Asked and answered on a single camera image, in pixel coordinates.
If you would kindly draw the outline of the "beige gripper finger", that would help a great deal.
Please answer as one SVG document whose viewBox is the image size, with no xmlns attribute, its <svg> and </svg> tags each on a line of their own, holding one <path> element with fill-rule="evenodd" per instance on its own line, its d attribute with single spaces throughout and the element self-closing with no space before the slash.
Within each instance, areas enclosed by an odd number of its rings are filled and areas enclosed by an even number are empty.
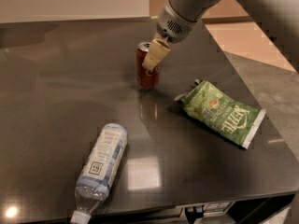
<svg viewBox="0 0 299 224">
<path fill-rule="evenodd" d="M 142 66 L 147 71 L 153 71 L 169 52 L 170 45 L 166 38 L 154 38 L 149 45 L 149 51 Z"/>
</svg>

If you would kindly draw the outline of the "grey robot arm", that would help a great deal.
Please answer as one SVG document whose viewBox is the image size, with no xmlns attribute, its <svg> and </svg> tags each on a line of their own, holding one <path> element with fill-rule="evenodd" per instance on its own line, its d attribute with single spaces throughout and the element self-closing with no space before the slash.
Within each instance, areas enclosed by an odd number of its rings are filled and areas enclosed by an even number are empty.
<svg viewBox="0 0 299 224">
<path fill-rule="evenodd" d="M 235 0 L 273 40 L 292 67 L 299 69 L 299 0 Z M 220 0 L 166 0 L 143 67 L 149 71 L 183 41 L 207 10 Z"/>
</svg>

